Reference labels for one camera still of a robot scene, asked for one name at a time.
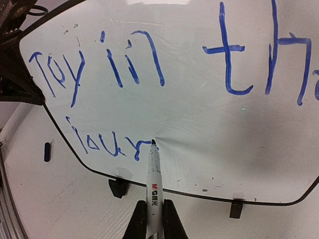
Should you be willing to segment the white whiteboard with black frame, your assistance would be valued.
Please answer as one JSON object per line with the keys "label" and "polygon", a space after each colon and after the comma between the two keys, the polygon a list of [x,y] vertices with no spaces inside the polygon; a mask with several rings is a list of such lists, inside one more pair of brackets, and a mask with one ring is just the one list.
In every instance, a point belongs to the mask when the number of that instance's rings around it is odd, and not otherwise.
{"label": "white whiteboard with black frame", "polygon": [[19,50],[89,170],[168,192],[294,204],[319,184],[316,0],[74,0]]}

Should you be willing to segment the blue marker cap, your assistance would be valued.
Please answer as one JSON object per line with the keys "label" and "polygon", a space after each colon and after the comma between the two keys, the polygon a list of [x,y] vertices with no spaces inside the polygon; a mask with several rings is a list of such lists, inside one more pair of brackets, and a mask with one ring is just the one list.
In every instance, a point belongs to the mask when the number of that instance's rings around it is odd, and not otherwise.
{"label": "blue marker cap", "polygon": [[44,144],[44,161],[49,162],[51,160],[51,143],[46,142]]}

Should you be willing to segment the blue whiteboard marker pen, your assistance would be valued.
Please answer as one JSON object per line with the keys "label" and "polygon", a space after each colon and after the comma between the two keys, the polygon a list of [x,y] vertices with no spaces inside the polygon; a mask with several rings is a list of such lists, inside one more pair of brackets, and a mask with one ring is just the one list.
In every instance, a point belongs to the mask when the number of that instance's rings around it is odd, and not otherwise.
{"label": "blue whiteboard marker pen", "polygon": [[155,140],[152,140],[148,157],[147,238],[164,238],[162,175],[160,168],[160,154]]}

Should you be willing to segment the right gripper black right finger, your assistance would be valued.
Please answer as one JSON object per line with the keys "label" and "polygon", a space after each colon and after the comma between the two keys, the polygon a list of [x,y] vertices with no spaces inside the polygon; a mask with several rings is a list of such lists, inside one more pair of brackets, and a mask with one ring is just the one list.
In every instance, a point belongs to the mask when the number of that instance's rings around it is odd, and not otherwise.
{"label": "right gripper black right finger", "polygon": [[172,200],[164,199],[163,231],[165,239],[187,239],[186,231],[181,223]]}

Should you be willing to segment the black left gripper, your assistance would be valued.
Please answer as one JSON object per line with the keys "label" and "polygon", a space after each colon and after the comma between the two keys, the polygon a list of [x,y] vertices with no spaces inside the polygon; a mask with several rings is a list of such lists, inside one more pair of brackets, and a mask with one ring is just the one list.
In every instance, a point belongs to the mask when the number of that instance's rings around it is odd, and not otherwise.
{"label": "black left gripper", "polygon": [[0,100],[43,105],[45,97],[33,82],[24,65],[14,62],[7,52],[19,35],[27,15],[44,16],[48,9],[35,0],[2,0],[0,2]]}

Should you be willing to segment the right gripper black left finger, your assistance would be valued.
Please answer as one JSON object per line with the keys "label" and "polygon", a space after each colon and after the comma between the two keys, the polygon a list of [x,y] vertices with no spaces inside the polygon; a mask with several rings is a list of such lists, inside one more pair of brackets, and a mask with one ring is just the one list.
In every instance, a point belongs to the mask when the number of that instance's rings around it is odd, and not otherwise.
{"label": "right gripper black left finger", "polygon": [[146,239],[147,235],[147,204],[139,200],[124,233],[123,239]]}

